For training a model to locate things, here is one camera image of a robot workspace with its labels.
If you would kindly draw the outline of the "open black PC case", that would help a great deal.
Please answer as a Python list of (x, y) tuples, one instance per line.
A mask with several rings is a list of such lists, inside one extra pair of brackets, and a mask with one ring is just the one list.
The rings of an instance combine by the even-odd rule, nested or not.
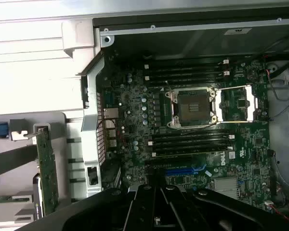
[[(125, 57), (148, 54), (156, 60), (230, 57), (235, 64), (263, 60), (267, 90), (270, 79), (268, 64), (289, 62), (289, 18), (256, 17), (248, 20), (237, 16), (229, 19), (223, 13), (219, 18), (171, 22), (169, 19), (149, 21), (140, 16), (128, 16), (93, 19), (89, 25), (92, 26), (90, 49), (94, 54), (81, 74), (84, 113), (81, 144), (88, 197), (111, 188), (129, 190), (122, 186), (118, 162), (107, 156), (105, 129), (98, 125), (104, 121), (101, 85), (105, 78), (106, 54), (116, 52)], [(264, 208), (253, 207), (278, 215), (271, 208), (275, 205), (276, 195), (271, 154), (269, 148), (267, 156), (275, 183), (274, 192), (265, 201)], [(153, 231), (158, 231), (158, 183), (155, 199)], [(289, 222), (278, 215), (277, 231), (286, 231), (286, 228), (289, 228)]]

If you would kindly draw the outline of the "silver disk bay cage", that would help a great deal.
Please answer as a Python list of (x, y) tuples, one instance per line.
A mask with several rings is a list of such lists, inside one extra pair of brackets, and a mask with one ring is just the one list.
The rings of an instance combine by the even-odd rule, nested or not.
[(271, 208), (289, 222), (289, 62), (270, 62), (268, 70), (271, 164), (276, 179), (275, 205)]

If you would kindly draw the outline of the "silver chipset heatsink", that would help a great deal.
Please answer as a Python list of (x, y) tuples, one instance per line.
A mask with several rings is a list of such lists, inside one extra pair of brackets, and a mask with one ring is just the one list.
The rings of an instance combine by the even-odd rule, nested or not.
[(233, 199), (239, 199), (238, 183), (235, 177), (214, 179), (214, 190)]

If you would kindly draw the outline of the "metal CPU socket cover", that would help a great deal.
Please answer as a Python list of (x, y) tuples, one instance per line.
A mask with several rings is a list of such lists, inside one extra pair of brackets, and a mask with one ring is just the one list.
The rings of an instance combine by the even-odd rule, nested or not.
[(252, 85), (215, 89), (214, 109), (218, 123), (251, 123), (257, 120), (258, 98)]

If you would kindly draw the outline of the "blue expansion slot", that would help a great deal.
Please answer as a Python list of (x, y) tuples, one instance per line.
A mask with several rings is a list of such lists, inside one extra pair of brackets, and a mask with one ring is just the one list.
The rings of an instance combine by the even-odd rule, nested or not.
[(176, 175), (197, 175), (200, 171), (206, 168), (206, 164), (200, 167), (186, 167), (178, 169), (167, 169), (165, 171), (165, 176), (176, 176)]

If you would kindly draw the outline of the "grey parts rack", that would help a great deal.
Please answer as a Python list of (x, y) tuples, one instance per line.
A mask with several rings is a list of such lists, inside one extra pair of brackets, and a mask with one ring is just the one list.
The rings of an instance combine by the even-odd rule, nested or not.
[(0, 115), (9, 124), (9, 137), (0, 139), (0, 196), (30, 197), (30, 203), (0, 203), (0, 231), (14, 231), (34, 220), (33, 177), (37, 174), (37, 150), (24, 136), (38, 125), (51, 132), (58, 176), (58, 200), (55, 210), (71, 204), (67, 173), (66, 116), (62, 112), (34, 112)]

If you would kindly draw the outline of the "green motherboard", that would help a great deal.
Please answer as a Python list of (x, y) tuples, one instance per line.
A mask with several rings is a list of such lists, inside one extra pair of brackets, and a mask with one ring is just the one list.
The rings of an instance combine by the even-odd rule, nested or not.
[[(218, 71), (195, 72), (153, 72), (146, 73), (145, 64), (152, 62), (219, 62), (229, 59), (227, 67), (229, 76), (198, 77), (193, 79), (225, 79), (225, 82), (213, 84), (148, 85), (145, 76), (187, 73), (213, 73)], [(215, 65), (166, 66), (195, 67)], [(235, 177), (238, 183), (240, 201), (249, 205), (264, 208), (273, 192), (275, 183), (270, 173), (270, 160), (267, 151), (270, 148), (268, 99), (266, 83), (266, 65), (263, 60), (252, 60), (247, 63), (235, 64), (230, 57), (183, 58), (156, 60), (151, 55), (122, 56), (116, 52), (105, 55), (105, 76), (101, 85), (104, 121), (99, 126), (105, 129), (105, 150), (108, 158), (114, 158), (122, 171), (121, 180), (124, 189), (134, 184), (147, 182), (145, 170), (178, 169), (186, 167), (206, 168), (197, 175), (165, 176), (168, 184), (182, 187), (186, 191), (196, 191), (201, 188), (214, 190), (214, 179)], [(167, 78), (161, 80), (182, 79)], [(169, 99), (164, 94), (171, 89), (213, 87), (223, 89), (252, 85), (253, 95), (258, 98), (259, 109), (257, 120), (251, 123), (218, 123), (213, 126), (198, 129), (176, 130), (166, 126), (170, 114)], [(153, 139), (152, 135), (166, 133), (186, 133), (201, 130), (225, 129), (231, 135), (178, 136)], [(148, 146), (148, 141), (166, 139), (208, 139), (226, 138), (232, 142), (168, 142), (153, 146), (186, 146), (223, 144), (232, 148), (217, 150), (169, 150), (155, 151)]]

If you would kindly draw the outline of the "green RAM stick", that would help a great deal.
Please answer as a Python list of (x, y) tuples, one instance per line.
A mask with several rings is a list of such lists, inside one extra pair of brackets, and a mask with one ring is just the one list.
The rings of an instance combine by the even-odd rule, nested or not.
[(0, 203), (30, 203), (30, 197), (0, 196)]

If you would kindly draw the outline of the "black RAM slot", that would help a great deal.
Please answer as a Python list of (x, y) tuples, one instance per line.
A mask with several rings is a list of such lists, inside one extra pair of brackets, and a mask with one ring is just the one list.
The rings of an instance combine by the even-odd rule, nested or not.
[(186, 145), (186, 146), (153, 146), (153, 150), (157, 151), (169, 151), (169, 150), (217, 150), (217, 149), (228, 149), (232, 148), (230, 145), (213, 144), (213, 145)]
[(195, 131), (195, 132), (186, 132), (186, 133), (166, 133), (166, 134), (155, 134), (152, 135), (153, 139), (157, 138), (165, 138), (165, 137), (178, 137), (178, 136), (207, 136), (207, 135), (231, 135), (232, 132), (225, 129), (220, 130), (201, 130), (201, 131)]
[(158, 143), (168, 143), (168, 142), (195, 142), (195, 143), (208, 143), (208, 142), (232, 142), (233, 139), (218, 139), (218, 138), (208, 138), (208, 139), (183, 139), (183, 140), (174, 140), (174, 139), (166, 139), (160, 141), (148, 141), (148, 146), (157, 145)]
[(167, 78), (198, 78), (198, 77), (224, 77), (229, 76), (230, 71), (224, 72), (213, 72), (213, 73), (187, 73), (187, 74), (166, 74), (166, 75), (155, 75), (155, 76), (145, 76), (145, 80), (153, 79), (167, 79)]
[(173, 67), (173, 68), (151, 68), (145, 69), (146, 73), (153, 72), (195, 72), (195, 71), (225, 71), (227, 67), (218, 67), (218, 66), (195, 66), (195, 67)]
[(213, 84), (213, 83), (221, 83), (225, 82), (225, 79), (217, 78), (217, 79), (170, 79), (170, 80), (147, 80), (144, 83), (148, 85), (163, 85), (168, 82), (170, 85), (189, 85), (189, 84)]
[(166, 67), (166, 66), (190, 66), (190, 65), (217, 65), (217, 66), (221, 66), (224, 64), (230, 64), (230, 60), (229, 59), (224, 59), (222, 61), (219, 62), (183, 62), (183, 61), (174, 61), (174, 62), (152, 62), (149, 64), (145, 64), (145, 68), (153, 68), (153, 67), (158, 67), (158, 66), (162, 66), (162, 67)]

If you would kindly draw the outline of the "CPU socket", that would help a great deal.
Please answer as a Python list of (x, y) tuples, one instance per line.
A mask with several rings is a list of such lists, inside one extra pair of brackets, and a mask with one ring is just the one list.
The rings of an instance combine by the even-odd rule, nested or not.
[(166, 126), (176, 130), (198, 129), (219, 123), (213, 87), (171, 89), (164, 94), (169, 99), (170, 114)]

